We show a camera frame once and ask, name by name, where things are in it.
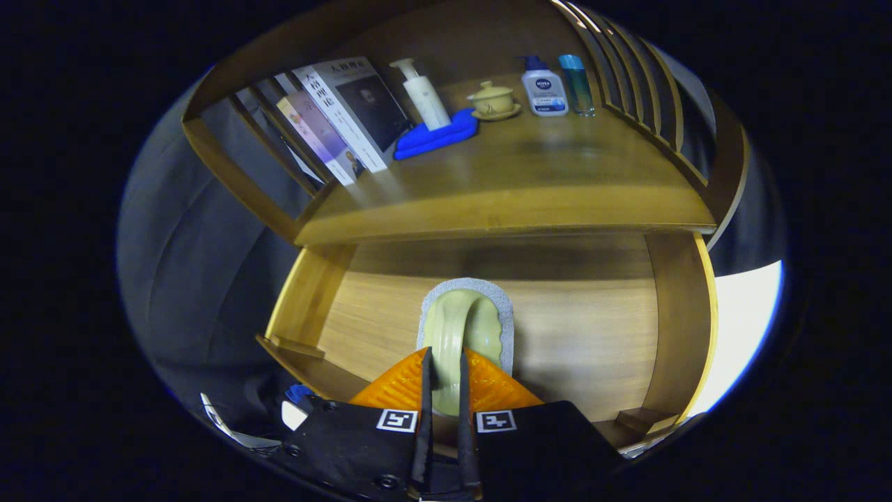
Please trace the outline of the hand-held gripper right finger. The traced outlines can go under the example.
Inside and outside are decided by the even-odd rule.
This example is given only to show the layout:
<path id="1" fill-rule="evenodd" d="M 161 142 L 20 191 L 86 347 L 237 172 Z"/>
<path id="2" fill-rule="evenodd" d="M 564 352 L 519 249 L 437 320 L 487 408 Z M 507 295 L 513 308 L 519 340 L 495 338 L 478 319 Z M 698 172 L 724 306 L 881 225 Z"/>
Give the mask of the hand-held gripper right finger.
<path id="1" fill-rule="evenodd" d="M 627 460 L 574 406 L 545 403 L 488 358 L 460 356 L 458 462 L 474 499 L 582 499 Z"/>

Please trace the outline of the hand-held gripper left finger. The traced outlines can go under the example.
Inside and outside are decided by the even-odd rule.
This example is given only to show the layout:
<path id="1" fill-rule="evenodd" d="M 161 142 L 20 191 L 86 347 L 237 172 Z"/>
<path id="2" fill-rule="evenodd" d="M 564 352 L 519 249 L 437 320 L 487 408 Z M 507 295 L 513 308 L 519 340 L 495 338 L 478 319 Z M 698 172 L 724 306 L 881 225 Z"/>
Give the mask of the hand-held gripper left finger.
<path id="1" fill-rule="evenodd" d="M 417 350 L 383 375 L 408 402 L 364 406 L 303 400 L 308 416 L 282 441 L 282 467 L 334 499 L 418 499 L 432 451 L 432 353 Z"/>

